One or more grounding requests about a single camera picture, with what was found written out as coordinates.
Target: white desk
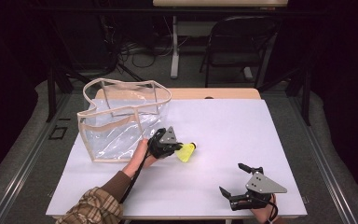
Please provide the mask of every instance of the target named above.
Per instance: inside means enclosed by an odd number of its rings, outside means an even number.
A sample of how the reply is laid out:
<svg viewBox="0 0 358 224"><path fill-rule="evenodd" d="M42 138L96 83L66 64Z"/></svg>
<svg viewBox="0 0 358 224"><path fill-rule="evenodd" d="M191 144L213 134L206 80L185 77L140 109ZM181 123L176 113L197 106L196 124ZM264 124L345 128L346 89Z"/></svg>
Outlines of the white desk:
<svg viewBox="0 0 358 224"><path fill-rule="evenodd" d="M288 0L153 0L155 7L286 7ZM179 68L179 35L198 35L204 36L211 32L214 22L196 21L183 22L186 28L179 29L181 24L178 23L176 16L173 16L172 35L173 35L173 53L171 78L178 78Z"/></svg>
<svg viewBox="0 0 358 224"><path fill-rule="evenodd" d="M251 175L238 163L263 166L265 175L287 188L278 194L280 216L307 211L282 150L269 110L258 99L172 100L167 126L181 142L197 142L188 163L175 155L144 169L124 203L126 219L235 219L219 186L233 195L246 192ZM47 215L59 217L88 189L103 185L125 163L93 163L78 138L55 190Z"/></svg>

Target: transparent bag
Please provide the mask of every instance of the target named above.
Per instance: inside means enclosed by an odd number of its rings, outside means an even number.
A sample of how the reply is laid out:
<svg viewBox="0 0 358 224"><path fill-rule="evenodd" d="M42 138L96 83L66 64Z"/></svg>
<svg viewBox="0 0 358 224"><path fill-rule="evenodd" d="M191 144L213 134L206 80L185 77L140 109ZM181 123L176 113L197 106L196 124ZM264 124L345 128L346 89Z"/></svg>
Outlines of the transparent bag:
<svg viewBox="0 0 358 224"><path fill-rule="evenodd" d="M128 161L142 138L164 127L172 95L156 81L92 80L83 89L88 103L77 113L80 135L92 161Z"/></svg>

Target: plaid sleeve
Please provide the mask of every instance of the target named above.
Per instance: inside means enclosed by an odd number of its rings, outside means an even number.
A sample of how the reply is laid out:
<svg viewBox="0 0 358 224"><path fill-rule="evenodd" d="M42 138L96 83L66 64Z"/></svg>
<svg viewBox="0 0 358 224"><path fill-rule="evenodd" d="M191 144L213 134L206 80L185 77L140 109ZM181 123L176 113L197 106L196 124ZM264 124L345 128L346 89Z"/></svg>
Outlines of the plaid sleeve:
<svg viewBox="0 0 358 224"><path fill-rule="evenodd" d="M100 188L88 190L77 205L71 208L65 216L56 221L64 223L103 223L118 224L123 209L121 204L109 193Z"/></svg>

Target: table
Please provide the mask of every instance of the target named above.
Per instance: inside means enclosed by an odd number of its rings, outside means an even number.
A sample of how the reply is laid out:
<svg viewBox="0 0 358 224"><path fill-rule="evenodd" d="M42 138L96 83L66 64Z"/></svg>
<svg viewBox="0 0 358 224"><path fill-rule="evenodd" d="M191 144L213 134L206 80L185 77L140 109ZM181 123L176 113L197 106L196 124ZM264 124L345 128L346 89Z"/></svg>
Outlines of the table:
<svg viewBox="0 0 358 224"><path fill-rule="evenodd" d="M240 162L252 167L263 166L266 176L287 188L287 193L277 196L280 216L307 214L267 105L257 90L183 88L170 91L172 100L167 124L172 124L179 141L197 142L198 148L188 163L172 155L144 169L124 202L124 218L252 217L248 210L231 211L228 200L218 188L221 186L233 195L246 191L244 185L251 175L238 168ZM87 189L101 186L124 165L124 162L91 162L78 136L47 215L62 216Z"/></svg>
<svg viewBox="0 0 358 224"><path fill-rule="evenodd" d="M153 0L155 7L286 7L288 0ZM179 24L177 17L173 16L172 20L172 39L173 39L173 53L171 78L178 78L179 66L179 49L178 36L179 35L208 35L214 25L214 22L184 22L182 25L186 28L178 30Z"/></svg>

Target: cable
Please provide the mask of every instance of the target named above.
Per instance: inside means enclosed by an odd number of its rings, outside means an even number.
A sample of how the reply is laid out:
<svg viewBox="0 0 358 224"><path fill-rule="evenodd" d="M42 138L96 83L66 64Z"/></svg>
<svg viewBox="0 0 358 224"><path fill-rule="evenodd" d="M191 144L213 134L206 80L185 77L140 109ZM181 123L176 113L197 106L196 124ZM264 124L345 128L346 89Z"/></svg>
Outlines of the cable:
<svg viewBox="0 0 358 224"><path fill-rule="evenodd" d="M135 55L137 55L137 54L133 54L133 55L132 55L131 62L132 62L132 64L133 64L133 66L138 67L138 68L150 67L150 66L153 65L153 63L156 61L156 55L155 55L154 53L152 53L152 54L151 54L151 56L153 57L152 62L151 62L150 64L148 64L148 65L140 66L140 65L137 65L137 64L135 63L135 60L134 60Z"/></svg>
<svg viewBox="0 0 358 224"><path fill-rule="evenodd" d="M260 201L262 203L266 203L266 204L269 204L269 205L272 206L271 213L269 214L269 218L266 221L266 224L271 223L272 220L274 220L275 217L278 215L278 206L276 205L275 194L271 194L271 197L272 197L273 203L270 202L270 201L265 201L265 200L262 200L262 199L254 198L254 200L258 200L258 201Z"/></svg>
<svg viewBox="0 0 358 224"><path fill-rule="evenodd" d="M150 155L147 155L147 153L148 153L148 150L146 151L144 159L142 160L141 164L139 165L138 170L135 172L135 175L133 176L133 178L130 182L130 185L127 187L126 192L124 193L123 197L121 198L120 203L124 203L124 201L126 201L127 197L129 196L130 191L136 182L136 179L138 178L139 174L141 173L142 168L144 167L147 157L150 156Z"/></svg>

